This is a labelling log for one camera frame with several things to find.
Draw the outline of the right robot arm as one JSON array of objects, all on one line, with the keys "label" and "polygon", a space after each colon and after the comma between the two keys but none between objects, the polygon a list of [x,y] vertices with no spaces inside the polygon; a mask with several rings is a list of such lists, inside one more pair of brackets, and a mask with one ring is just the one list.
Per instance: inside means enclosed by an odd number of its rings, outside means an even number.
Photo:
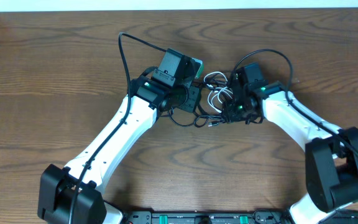
[{"label": "right robot arm", "polygon": [[307,193],[289,209],[292,223],[324,223],[336,216],[358,215],[346,207],[358,201],[358,129],[342,129],[302,105],[280,82],[269,83],[257,63],[235,68],[223,104],[227,123],[260,124],[283,129],[305,153]]}]

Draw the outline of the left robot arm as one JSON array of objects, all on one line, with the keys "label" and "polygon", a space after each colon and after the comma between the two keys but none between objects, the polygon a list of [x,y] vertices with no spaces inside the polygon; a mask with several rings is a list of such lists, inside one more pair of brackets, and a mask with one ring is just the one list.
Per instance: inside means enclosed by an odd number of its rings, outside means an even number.
[{"label": "left robot arm", "polygon": [[49,165],[40,178],[37,215],[47,223],[120,223],[124,214],[103,193],[134,143],[165,111],[194,112],[200,92],[192,85],[203,62],[167,49],[158,67],[131,80],[112,120],[64,168]]}]

